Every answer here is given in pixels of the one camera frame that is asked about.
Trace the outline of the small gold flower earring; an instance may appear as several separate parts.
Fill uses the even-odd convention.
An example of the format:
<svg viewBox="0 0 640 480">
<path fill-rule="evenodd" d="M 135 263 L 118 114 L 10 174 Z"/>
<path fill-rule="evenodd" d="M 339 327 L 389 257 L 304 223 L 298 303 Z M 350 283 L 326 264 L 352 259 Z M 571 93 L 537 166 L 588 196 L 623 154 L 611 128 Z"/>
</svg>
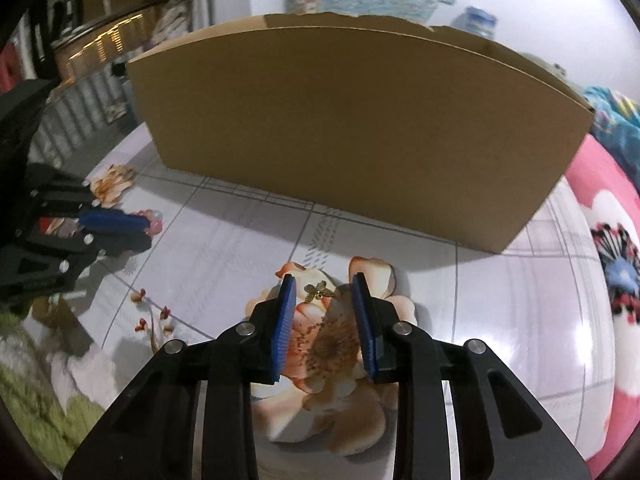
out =
<svg viewBox="0 0 640 480">
<path fill-rule="evenodd" d="M 335 292 L 326 286 L 326 281 L 320 281 L 315 285 L 307 284 L 304 287 L 304 292 L 306 292 L 305 304 L 312 304 L 313 302 L 325 304 L 335 297 Z"/>
</svg>

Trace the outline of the green fuzzy sleeve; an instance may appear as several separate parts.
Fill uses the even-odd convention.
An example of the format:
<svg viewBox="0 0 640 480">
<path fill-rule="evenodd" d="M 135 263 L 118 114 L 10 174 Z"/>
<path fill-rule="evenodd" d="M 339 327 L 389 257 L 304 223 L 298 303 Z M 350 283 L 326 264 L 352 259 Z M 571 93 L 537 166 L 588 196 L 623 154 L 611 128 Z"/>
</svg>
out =
<svg viewBox="0 0 640 480">
<path fill-rule="evenodd" d="M 27 443 L 60 474 L 104 408 L 85 396 L 66 368 L 67 354 L 47 362 L 21 330 L 1 334 L 1 397 Z"/>
</svg>

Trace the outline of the brown cardboard box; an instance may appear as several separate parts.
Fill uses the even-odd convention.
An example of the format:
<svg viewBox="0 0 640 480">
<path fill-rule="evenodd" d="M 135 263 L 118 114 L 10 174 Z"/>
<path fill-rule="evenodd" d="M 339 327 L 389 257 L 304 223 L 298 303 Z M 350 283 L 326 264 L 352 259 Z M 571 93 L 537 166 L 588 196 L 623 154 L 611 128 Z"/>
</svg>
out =
<svg viewBox="0 0 640 480">
<path fill-rule="evenodd" d="M 528 58 L 390 16 L 267 14 L 127 67 L 163 163 L 501 252 L 592 107 Z"/>
</svg>

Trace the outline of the pink floral bed sheet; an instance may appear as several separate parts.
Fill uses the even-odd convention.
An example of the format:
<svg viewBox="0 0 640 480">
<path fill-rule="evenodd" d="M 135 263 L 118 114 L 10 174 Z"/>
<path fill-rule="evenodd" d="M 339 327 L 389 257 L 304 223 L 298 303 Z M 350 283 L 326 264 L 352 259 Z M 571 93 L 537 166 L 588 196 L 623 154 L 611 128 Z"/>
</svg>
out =
<svg viewBox="0 0 640 480">
<path fill-rule="evenodd" d="M 612 155 L 588 134 L 565 177 L 589 226 L 599 257 L 614 333 L 614 390 L 602 448 L 587 460 L 595 477 L 620 453 L 639 425 L 639 193 Z"/>
</svg>

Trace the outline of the blue water dispenser bottle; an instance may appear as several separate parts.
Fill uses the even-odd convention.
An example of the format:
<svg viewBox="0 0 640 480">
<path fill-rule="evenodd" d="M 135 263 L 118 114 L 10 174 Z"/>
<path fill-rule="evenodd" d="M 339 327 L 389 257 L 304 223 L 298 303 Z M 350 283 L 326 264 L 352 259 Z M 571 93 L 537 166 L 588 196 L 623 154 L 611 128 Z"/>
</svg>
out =
<svg viewBox="0 0 640 480">
<path fill-rule="evenodd" d="M 495 39 L 498 18 L 476 6 L 467 6 L 463 13 L 458 15 L 451 26 L 455 29 L 469 32 L 489 40 Z"/>
</svg>

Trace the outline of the blue patterned blanket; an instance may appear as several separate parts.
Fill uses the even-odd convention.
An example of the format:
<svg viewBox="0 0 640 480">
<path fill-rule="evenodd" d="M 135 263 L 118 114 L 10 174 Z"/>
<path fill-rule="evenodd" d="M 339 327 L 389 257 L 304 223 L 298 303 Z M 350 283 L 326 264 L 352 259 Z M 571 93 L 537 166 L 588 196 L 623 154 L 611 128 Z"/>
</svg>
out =
<svg viewBox="0 0 640 480">
<path fill-rule="evenodd" d="M 590 133 L 608 151 L 627 178 L 639 189 L 639 103 L 610 88 L 590 86 L 584 98 L 594 109 Z"/>
</svg>

